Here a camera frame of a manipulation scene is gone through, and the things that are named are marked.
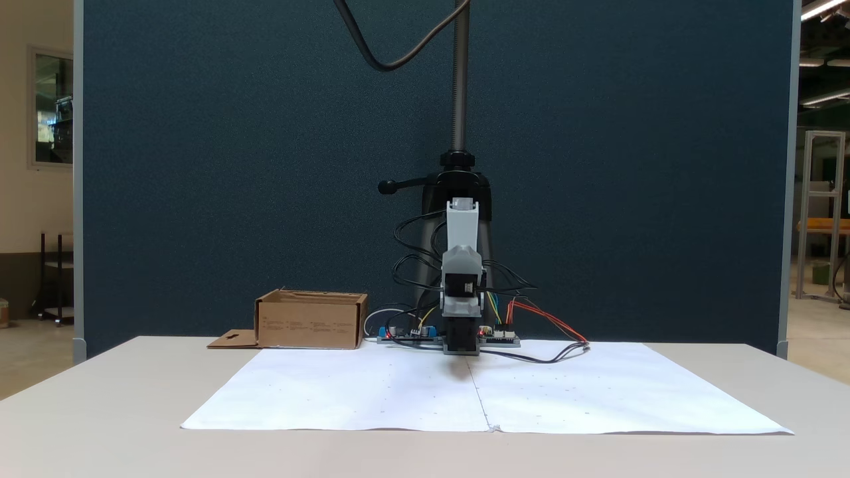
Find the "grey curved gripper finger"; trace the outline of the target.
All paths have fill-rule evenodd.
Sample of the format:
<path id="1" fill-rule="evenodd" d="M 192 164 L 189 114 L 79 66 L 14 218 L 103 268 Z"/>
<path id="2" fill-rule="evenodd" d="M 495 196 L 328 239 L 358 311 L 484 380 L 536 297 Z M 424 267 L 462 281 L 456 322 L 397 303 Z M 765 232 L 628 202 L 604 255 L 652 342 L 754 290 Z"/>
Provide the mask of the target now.
<path id="1" fill-rule="evenodd" d="M 442 255 L 443 274 L 480 274 L 482 258 L 474 247 L 455 246 Z"/>

